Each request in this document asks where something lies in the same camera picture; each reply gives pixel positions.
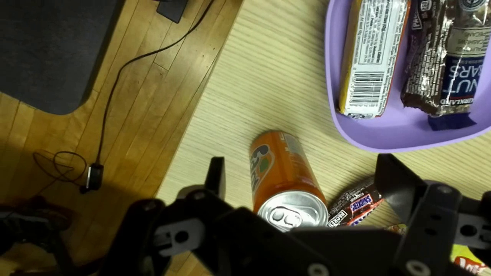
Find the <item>candy bar wrapper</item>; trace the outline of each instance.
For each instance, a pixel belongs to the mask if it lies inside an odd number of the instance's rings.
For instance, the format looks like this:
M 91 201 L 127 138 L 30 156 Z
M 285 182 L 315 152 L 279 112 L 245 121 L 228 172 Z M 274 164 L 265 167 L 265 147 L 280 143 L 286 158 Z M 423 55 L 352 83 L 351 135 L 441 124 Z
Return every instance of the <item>candy bar wrapper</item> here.
M 401 101 L 426 112 L 434 130 L 472 126 L 469 109 L 491 37 L 489 0 L 415 1 Z
M 357 225 L 363 221 L 378 204 L 381 195 L 375 190 L 372 178 L 355 182 L 340 192 L 328 205 L 329 219 L 328 227 Z
M 401 236 L 406 231 L 406 225 L 395 224 L 395 225 L 386 227 L 384 230 L 394 231 Z M 469 271 L 470 274 L 491 276 L 491 268 L 484 262 L 481 262 L 478 258 L 475 258 L 475 254 L 466 245 L 453 244 L 450 250 L 449 262 Z
M 409 0 L 351 0 L 338 113 L 361 120 L 384 110 Z

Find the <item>plug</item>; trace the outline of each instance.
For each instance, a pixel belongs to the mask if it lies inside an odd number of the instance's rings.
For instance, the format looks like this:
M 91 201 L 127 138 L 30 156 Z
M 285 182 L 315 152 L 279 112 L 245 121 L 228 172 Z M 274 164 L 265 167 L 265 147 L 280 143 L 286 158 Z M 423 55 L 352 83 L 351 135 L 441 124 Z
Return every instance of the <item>plug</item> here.
M 85 185 L 79 187 L 79 193 L 87 193 L 90 190 L 98 190 L 102 185 L 104 166 L 91 162 L 87 169 Z

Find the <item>white label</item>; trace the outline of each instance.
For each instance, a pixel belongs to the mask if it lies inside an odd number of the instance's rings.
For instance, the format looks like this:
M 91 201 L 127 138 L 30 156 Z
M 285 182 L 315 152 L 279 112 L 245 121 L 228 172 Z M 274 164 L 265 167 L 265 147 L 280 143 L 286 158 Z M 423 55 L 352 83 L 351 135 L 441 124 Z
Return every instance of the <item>white label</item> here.
M 404 5 L 404 0 L 363 0 L 345 113 L 363 118 L 381 113 L 395 66 Z
M 329 221 L 328 221 L 328 225 L 329 227 L 338 227 L 341 219 L 345 219 L 348 216 L 348 213 L 345 210 L 340 210 L 338 213 L 335 213 L 335 216 L 332 216 Z
M 452 28 L 447 37 L 447 55 L 484 57 L 491 28 Z

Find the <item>black mat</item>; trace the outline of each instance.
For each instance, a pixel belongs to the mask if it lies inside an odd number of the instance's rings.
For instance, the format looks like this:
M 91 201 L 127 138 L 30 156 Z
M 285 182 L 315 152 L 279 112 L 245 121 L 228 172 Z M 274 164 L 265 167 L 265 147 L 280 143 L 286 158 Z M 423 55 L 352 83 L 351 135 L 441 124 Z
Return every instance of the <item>black mat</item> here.
M 0 0 L 0 92 L 50 113 L 88 97 L 124 0 Z

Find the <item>black cable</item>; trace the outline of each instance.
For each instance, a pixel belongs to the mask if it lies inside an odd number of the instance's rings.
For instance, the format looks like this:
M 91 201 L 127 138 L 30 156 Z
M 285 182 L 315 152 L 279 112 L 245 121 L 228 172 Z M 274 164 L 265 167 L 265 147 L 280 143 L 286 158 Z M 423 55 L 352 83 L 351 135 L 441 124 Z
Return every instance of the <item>black cable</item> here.
M 163 47 L 159 47 L 159 49 L 154 49 L 154 51 L 150 51 L 150 52 L 145 52 L 145 54 L 140 54 L 137 57 L 133 57 L 131 60 L 125 61 L 117 74 L 116 74 L 116 78 L 110 87 L 110 92 L 108 92 L 108 98 L 105 101 L 105 107 L 104 107 L 104 115 L 102 115 L 102 123 L 101 123 L 101 132 L 99 132 L 99 139 L 98 139 L 98 149 L 96 149 L 96 158 L 94 158 L 94 162 L 99 164 L 101 162 L 101 153 L 102 153 L 102 147 L 104 147 L 104 136 L 105 136 L 105 123 L 107 123 L 107 113 L 108 113 L 108 107 L 110 107 L 110 103 L 111 103 L 111 97 L 113 97 L 113 92 L 114 92 L 114 87 L 121 78 L 121 72 L 124 70 L 125 66 L 137 61 L 137 60 L 142 60 L 145 57 L 150 57 L 150 55 L 154 55 L 154 54 L 159 54 L 159 52 L 163 52 L 170 47 L 173 47 L 174 44 L 180 43 L 187 35 L 190 35 L 199 24 L 200 21 L 203 20 L 203 17 L 208 14 L 211 5 L 213 5 L 214 0 L 210 0 L 208 5 L 205 6 L 203 12 L 200 14 L 200 17 L 197 18 L 197 21 L 180 37 L 177 38 L 176 41 L 163 46 Z
M 82 169 L 79 170 L 79 173 L 76 173 L 75 176 L 68 176 L 75 169 L 70 166 L 62 166 L 58 158 L 59 155 L 68 155 L 68 156 L 75 156 L 81 161 Z M 33 152 L 32 153 L 33 162 L 36 164 L 38 169 L 41 169 L 47 176 L 50 176 L 53 179 L 53 182 L 68 182 L 73 185 L 81 185 L 78 181 L 82 178 L 85 169 L 87 169 L 87 161 L 78 155 L 76 152 L 68 152 L 68 150 L 59 150 L 56 153 L 53 153 L 50 158 Z

